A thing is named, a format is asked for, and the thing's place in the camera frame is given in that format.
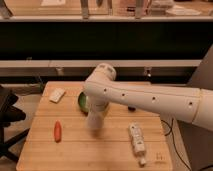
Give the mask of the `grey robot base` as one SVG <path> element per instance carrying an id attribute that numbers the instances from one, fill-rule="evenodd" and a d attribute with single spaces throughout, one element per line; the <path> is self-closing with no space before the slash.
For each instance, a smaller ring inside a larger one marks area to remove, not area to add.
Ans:
<path id="1" fill-rule="evenodd" d="M 213 90 L 213 44 L 187 83 Z M 192 171 L 213 170 L 213 132 L 177 121 Z"/>

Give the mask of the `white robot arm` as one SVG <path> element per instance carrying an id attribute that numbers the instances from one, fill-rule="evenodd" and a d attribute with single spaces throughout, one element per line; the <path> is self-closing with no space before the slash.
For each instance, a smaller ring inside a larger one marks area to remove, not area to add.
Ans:
<path id="1" fill-rule="evenodd" d="M 103 127 L 104 113 L 110 102 L 170 115 L 187 123 L 213 131 L 213 91 L 152 85 L 131 85 L 115 81 L 116 70 L 99 64 L 83 84 L 89 98 L 87 125 L 91 130 Z"/>

